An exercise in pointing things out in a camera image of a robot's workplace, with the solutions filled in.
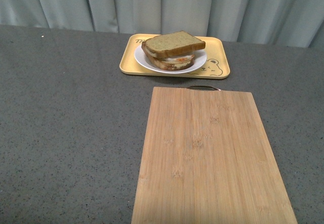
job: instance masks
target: bamboo cutting board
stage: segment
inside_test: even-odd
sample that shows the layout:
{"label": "bamboo cutting board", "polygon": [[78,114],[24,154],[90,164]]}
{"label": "bamboo cutting board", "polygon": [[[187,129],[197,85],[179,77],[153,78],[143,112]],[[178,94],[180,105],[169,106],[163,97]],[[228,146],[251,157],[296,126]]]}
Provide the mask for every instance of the bamboo cutting board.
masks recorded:
{"label": "bamboo cutting board", "polygon": [[153,89],[136,223],[297,223],[251,93]]}

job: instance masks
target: toasted bread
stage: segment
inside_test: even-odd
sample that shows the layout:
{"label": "toasted bread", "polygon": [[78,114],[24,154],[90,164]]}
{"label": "toasted bread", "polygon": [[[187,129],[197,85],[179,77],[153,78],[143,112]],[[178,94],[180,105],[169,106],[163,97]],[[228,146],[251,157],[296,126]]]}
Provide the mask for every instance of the toasted bread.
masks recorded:
{"label": "toasted bread", "polygon": [[158,35],[147,39],[145,50],[154,58],[167,58],[204,49],[206,43],[185,31]]}

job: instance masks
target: cutting board handle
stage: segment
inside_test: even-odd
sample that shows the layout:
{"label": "cutting board handle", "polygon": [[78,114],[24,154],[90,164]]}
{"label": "cutting board handle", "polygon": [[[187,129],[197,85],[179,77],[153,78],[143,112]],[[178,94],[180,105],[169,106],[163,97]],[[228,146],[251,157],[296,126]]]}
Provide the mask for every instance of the cutting board handle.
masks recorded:
{"label": "cutting board handle", "polygon": [[189,86],[187,89],[190,90],[202,90],[202,91],[221,91],[221,89],[212,86]]}

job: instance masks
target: gray curtain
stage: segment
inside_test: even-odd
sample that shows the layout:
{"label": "gray curtain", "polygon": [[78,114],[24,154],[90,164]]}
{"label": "gray curtain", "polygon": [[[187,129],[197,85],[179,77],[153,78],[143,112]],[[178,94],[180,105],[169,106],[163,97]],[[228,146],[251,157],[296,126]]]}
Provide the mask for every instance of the gray curtain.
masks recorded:
{"label": "gray curtain", "polygon": [[120,33],[185,30],[324,50],[324,0],[0,0],[0,24]]}

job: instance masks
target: bread slice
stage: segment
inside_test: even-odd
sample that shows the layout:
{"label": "bread slice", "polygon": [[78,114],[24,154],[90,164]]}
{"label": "bread slice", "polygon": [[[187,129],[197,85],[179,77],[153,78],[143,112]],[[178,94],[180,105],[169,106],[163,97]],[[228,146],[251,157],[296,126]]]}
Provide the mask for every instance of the bread slice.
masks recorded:
{"label": "bread slice", "polygon": [[176,71],[176,70],[182,70],[189,68],[193,66],[194,63],[194,55],[188,55],[186,59],[179,59],[179,61],[169,62],[163,60],[163,58],[158,59],[151,56],[145,49],[145,42],[142,42],[142,50],[146,54],[147,58],[150,60],[150,62],[157,68],[160,68],[162,70],[168,70],[168,71]]}
{"label": "bread slice", "polygon": [[146,52],[155,58],[178,56],[204,49],[206,43],[185,31],[157,35],[146,40]]}

